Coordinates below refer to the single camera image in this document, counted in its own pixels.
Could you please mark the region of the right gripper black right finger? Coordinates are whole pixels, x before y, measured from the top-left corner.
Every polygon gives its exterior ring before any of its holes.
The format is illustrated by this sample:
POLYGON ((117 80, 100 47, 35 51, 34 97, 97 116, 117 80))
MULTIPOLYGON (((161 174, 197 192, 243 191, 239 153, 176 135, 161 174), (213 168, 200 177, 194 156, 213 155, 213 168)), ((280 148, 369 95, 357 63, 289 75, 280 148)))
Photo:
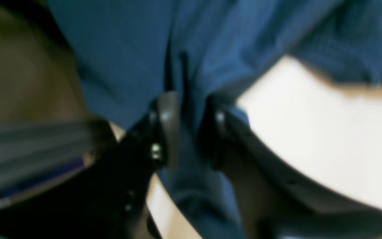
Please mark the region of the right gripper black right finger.
POLYGON ((231 181, 251 239, 382 239, 381 209, 293 168, 219 99, 206 106, 201 148, 231 181))

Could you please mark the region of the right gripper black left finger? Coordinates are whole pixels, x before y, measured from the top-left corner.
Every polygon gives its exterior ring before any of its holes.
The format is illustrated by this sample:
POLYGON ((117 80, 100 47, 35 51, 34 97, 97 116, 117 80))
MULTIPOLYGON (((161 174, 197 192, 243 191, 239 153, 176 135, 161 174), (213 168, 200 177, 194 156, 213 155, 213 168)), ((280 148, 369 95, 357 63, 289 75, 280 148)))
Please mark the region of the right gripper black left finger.
POLYGON ((179 94, 170 91, 93 166, 0 209, 0 239, 131 239, 151 176, 178 158, 179 94))

